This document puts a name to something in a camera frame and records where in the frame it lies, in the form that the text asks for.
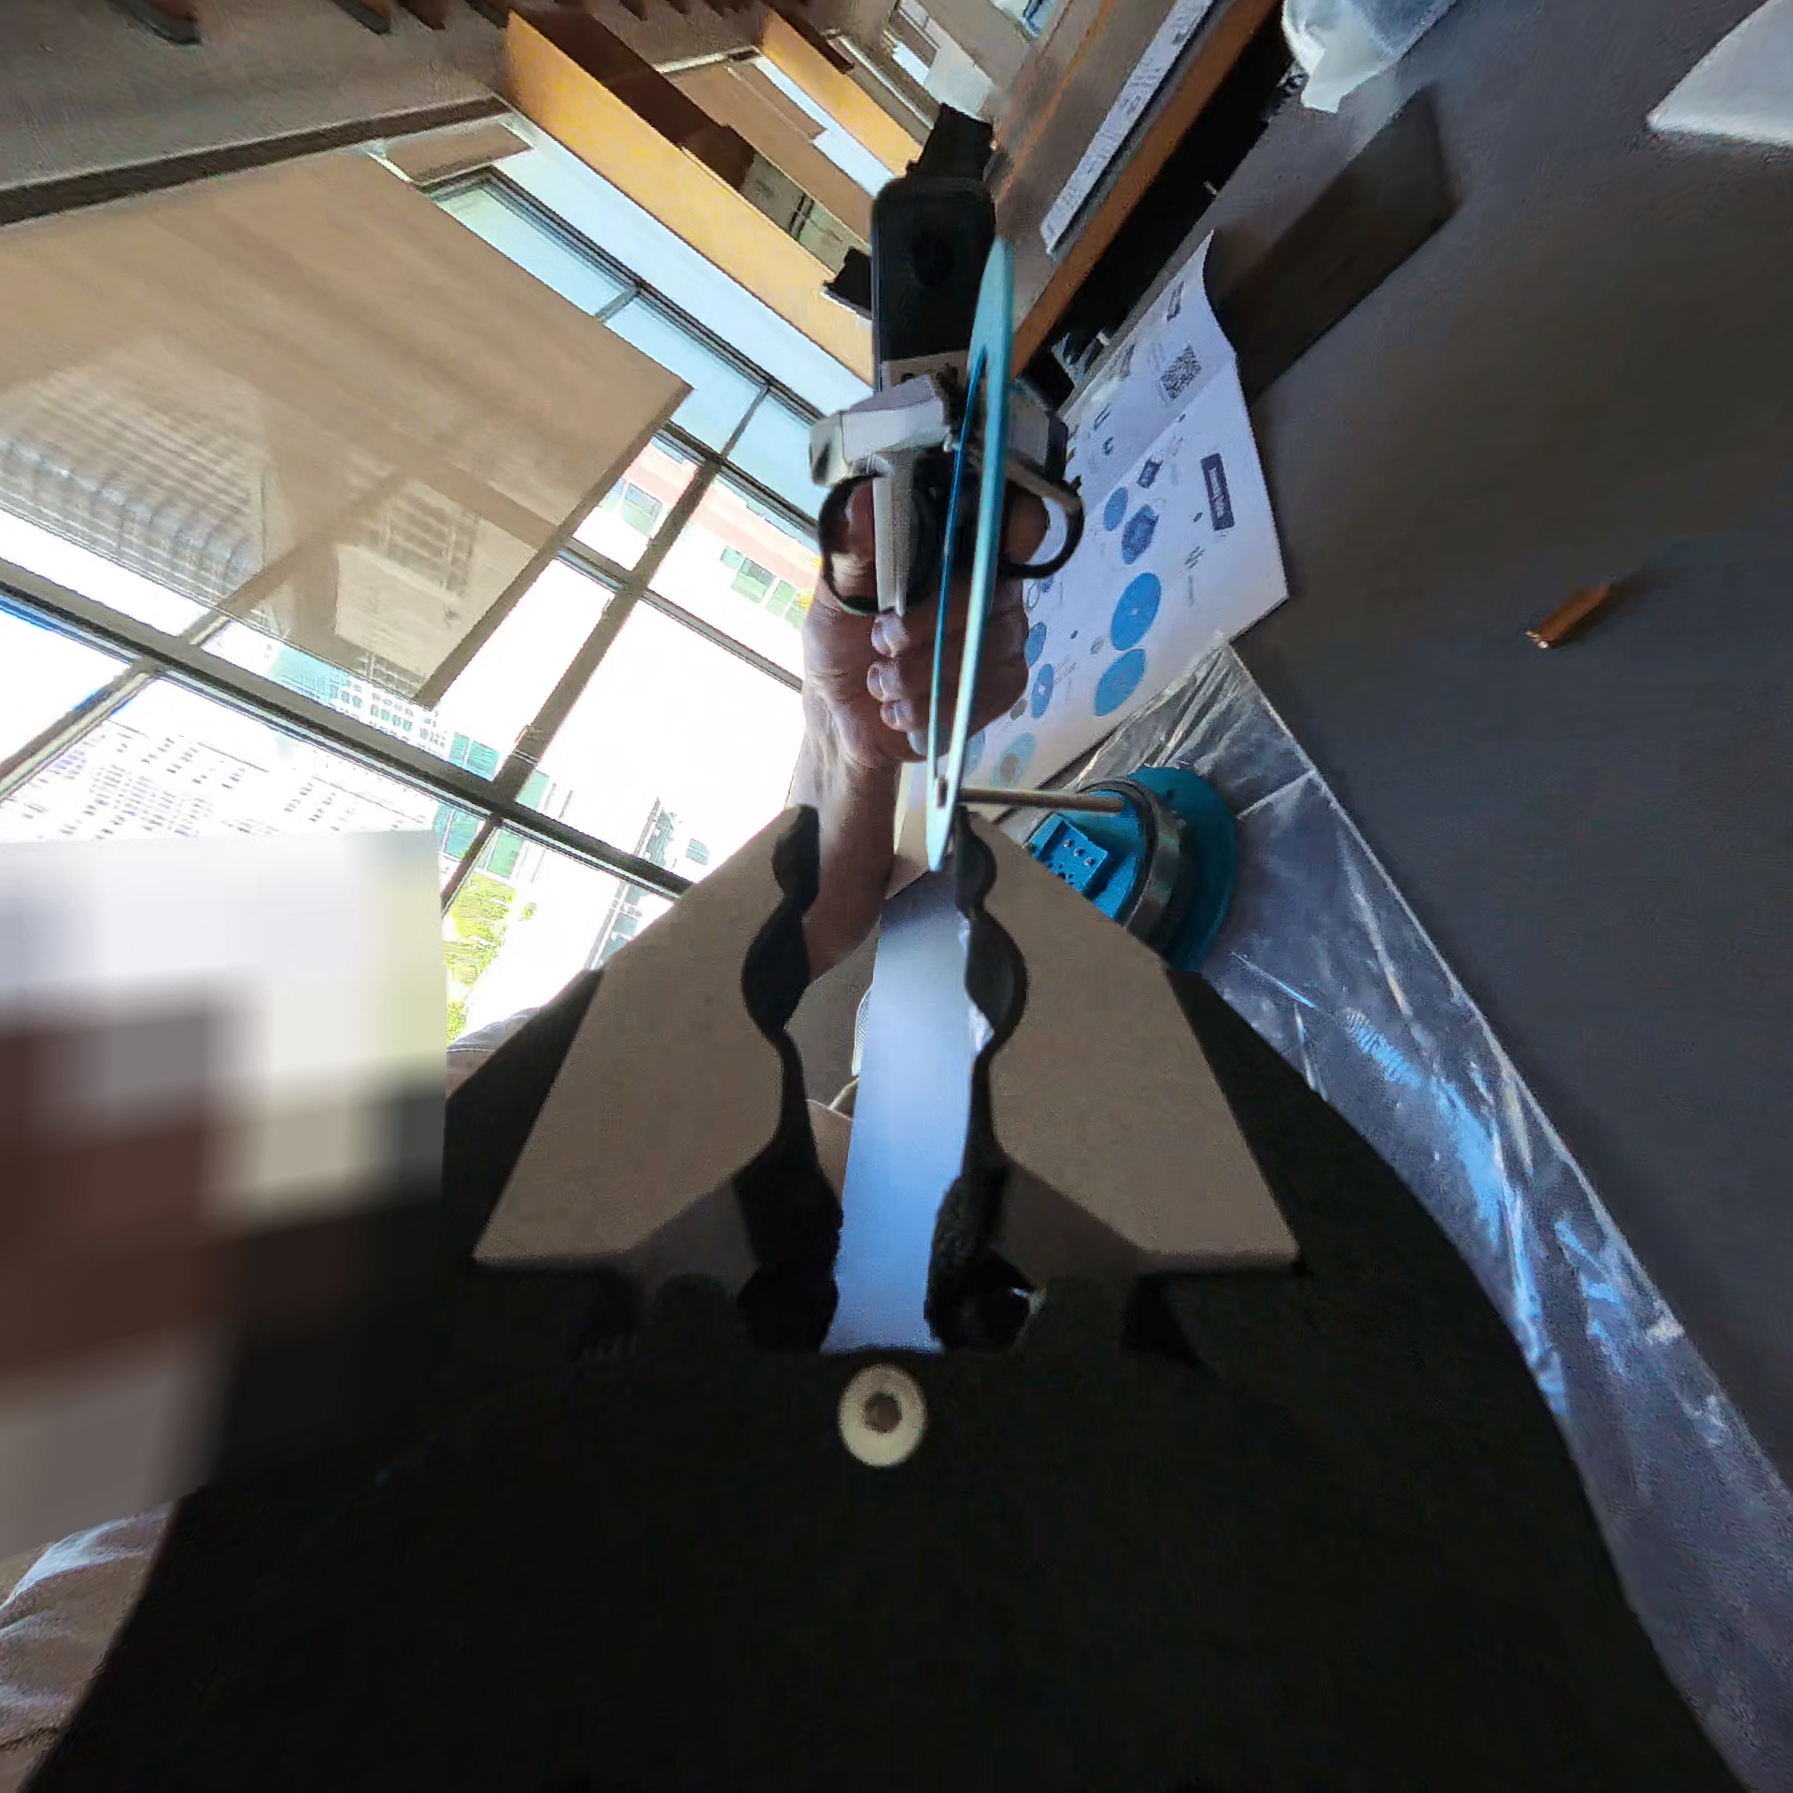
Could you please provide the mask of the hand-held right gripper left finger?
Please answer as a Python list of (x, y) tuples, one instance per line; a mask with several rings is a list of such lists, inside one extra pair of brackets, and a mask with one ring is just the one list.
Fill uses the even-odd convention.
[(840, 1198), (790, 1022), (819, 820), (795, 805), (595, 975), (474, 1259), (704, 1276), (747, 1319), (838, 1310)]

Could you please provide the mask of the orange cardboard box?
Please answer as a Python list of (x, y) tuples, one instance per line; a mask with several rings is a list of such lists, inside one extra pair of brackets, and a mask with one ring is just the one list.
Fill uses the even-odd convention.
[(995, 131), (997, 234), (1014, 249), (1014, 366), (1062, 396), (1066, 333), (1115, 335), (1208, 213), (1292, 68), (1277, 2), (1062, 4)]

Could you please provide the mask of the assembly guide sheet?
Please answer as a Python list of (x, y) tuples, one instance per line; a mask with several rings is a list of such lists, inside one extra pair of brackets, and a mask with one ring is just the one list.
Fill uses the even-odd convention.
[(1034, 790), (1288, 596), (1279, 531), (1199, 247), (1064, 413), (1077, 550), (1023, 587), (1019, 701), (967, 740), (963, 785)]

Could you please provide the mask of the white foam wrapped part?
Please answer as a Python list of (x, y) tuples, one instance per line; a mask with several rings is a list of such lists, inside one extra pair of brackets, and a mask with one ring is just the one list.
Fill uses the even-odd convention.
[(1335, 114), (1393, 70), (1454, 2), (1283, 2), (1281, 28), (1303, 75), (1301, 103)]

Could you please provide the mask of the person's left forearm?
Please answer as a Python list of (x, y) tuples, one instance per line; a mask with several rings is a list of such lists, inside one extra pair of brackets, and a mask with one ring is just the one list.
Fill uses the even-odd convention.
[(818, 740), (799, 749), (790, 804), (814, 811), (818, 888), (803, 916), (810, 983), (847, 960), (876, 931), (898, 865), (904, 772), (840, 761)]

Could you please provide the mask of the person's left hand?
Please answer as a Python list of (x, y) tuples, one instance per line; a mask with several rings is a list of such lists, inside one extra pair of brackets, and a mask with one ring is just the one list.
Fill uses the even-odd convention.
[[(876, 550), (868, 525), (847, 520), (842, 544), (823, 553), (818, 592), (803, 630), (803, 746), (791, 794), (825, 775), (868, 775), (924, 757), (932, 718), (937, 596), (905, 613), (877, 611)], [(1023, 695), (1029, 620), (1019, 581), (997, 583), (984, 624), (969, 729), (988, 727)], [(943, 660), (945, 703), (963, 671), (965, 598), (952, 594)]]

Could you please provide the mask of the beige roller blind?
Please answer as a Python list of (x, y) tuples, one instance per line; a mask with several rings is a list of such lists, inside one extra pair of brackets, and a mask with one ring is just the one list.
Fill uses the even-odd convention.
[(3, 514), (424, 706), (689, 391), (353, 150), (3, 228)]

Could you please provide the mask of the grey desk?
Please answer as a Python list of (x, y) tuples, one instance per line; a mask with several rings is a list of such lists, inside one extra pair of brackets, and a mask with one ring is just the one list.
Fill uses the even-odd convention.
[(1789, 148), (1647, 129), (1755, 10), (1453, 4), (1174, 256), (1219, 301), (1432, 94), (1456, 211), (1253, 406), (1290, 596), (1240, 654), (1781, 1459)]

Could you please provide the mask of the blue turntable bearing assembly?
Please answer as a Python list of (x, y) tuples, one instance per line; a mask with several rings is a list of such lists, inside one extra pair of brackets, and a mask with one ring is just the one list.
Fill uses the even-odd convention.
[(1167, 968), (1197, 973), (1236, 893), (1232, 811), (1187, 770), (1137, 768), (1090, 792), (1115, 796), (1118, 811), (1049, 813), (1025, 839), (1025, 852)]

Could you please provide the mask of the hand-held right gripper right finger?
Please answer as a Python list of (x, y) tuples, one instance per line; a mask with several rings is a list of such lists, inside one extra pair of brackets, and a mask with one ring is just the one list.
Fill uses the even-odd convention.
[(1014, 1338), (1060, 1280), (1286, 1274), (1298, 1241), (1171, 968), (960, 815), (967, 1119), (930, 1248), (935, 1338)]

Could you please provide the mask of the white foam tray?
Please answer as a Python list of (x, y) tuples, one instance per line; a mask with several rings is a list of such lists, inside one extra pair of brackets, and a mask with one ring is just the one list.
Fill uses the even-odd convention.
[(1647, 129), (1791, 148), (1791, 2), (1765, 2), (1725, 34), (1647, 114)]

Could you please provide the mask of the teal metal ring plate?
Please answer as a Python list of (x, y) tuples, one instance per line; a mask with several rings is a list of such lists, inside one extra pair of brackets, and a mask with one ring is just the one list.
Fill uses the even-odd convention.
[(995, 238), (976, 290), (963, 421), (952, 441), (924, 734), (922, 845), (941, 874), (954, 839), (978, 665), (1006, 535), (1014, 253)]

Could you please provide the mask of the clear plastic bag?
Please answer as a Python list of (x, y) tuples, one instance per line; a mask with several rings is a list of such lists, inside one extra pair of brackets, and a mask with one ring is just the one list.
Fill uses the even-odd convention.
[(1490, 1295), (1647, 1635), (1737, 1778), (1791, 1788), (1791, 1498), (1737, 1403), (1305, 747), (1230, 647), (1081, 783), (1206, 779), (1240, 873), (1204, 975)]

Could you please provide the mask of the large glass window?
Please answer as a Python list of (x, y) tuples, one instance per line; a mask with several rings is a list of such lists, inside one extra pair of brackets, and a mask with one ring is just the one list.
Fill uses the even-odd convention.
[(3, 512), (3, 843), (433, 839), (450, 1030), (593, 968), (784, 804), (816, 589), (805, 439), (864, 325), (782, 318), (545, 144), (403, 174), (687, 381), (437, 703)]

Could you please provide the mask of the brass hex standoff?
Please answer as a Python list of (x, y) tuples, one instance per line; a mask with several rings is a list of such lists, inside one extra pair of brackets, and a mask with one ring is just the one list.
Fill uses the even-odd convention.
[(1540, 652), (1557, 652), (1574, 641), (1611, 604), (1617, 581), (1581, 587), (1525, 630), (1525, 643)]

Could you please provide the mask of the black perforated metal plate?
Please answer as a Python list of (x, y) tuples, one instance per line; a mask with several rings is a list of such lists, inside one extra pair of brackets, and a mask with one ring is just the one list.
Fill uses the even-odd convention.
[(1408, 98), (1215, 303), (1255, 406), (1454, 217), (1430, 92)]

